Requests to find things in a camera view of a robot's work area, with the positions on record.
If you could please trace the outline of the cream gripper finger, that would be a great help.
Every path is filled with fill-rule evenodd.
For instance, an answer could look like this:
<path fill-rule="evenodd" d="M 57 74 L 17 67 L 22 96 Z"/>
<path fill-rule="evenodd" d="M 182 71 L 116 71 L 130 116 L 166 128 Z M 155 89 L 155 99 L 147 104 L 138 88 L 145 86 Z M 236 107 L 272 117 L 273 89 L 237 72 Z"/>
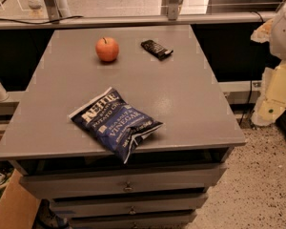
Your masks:
<path fill-rule="evenodd" d="M 257 43 L 265 43 L 269 41 L 273 19 L 269 19 L 259 26 L 251 35 L 251 40 Z"/>
<path fill-rule="evenodd" d="M 266 68 L 262 75 L 260 97 L 257 99 L 251 121 L 256 126 L 268 126 L 286 110 L 286 61 L 274 69 Z"/>

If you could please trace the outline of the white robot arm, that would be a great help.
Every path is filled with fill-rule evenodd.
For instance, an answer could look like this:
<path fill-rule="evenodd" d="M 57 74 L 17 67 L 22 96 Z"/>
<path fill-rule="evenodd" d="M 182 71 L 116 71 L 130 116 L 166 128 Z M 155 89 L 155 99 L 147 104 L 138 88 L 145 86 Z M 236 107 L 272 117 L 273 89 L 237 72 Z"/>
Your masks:
<path fill-rule="evenodd" d="M 271 55 L 280 59 L 273 69 L 264 70 L 260 97 L 251 117 L 256 126 L 268 126 L 275 123 L 286 110 L 286 2 L 274 18 L 253 32 L 251 40 L 268 42 Z"/>

